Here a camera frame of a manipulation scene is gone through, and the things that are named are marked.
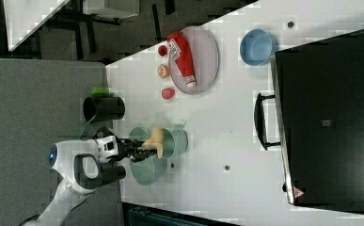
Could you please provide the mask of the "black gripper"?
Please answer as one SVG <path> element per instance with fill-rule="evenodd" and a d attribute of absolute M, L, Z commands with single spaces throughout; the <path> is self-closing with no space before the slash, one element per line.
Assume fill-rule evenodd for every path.
<path fill-rule="evenodd" d="M 115 157 L 117 161 L 124 158 L 129 158 L 132 162 L 137 163 L 157 154 L 156 150 L 137 150 L 145 149 L 149 145 L 145 141 L 130 140 L 130 139 L 117 139 L 118 155 Z"/>

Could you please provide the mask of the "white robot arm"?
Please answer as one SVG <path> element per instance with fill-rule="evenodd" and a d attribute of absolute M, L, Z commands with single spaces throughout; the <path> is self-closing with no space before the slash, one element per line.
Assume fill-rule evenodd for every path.
<path fill-rule="evenodd" d="M 55 196 L 40 215 L 20 226 L 61 226 L 67 215 L 102 185 L 102 165 L 124 158 L 140 162 L 155 154 L 156 149 L 144 146 L 143 141 L 116 136 L 57 142 L 49 153 L 51 169 L 62 177 Z"/>

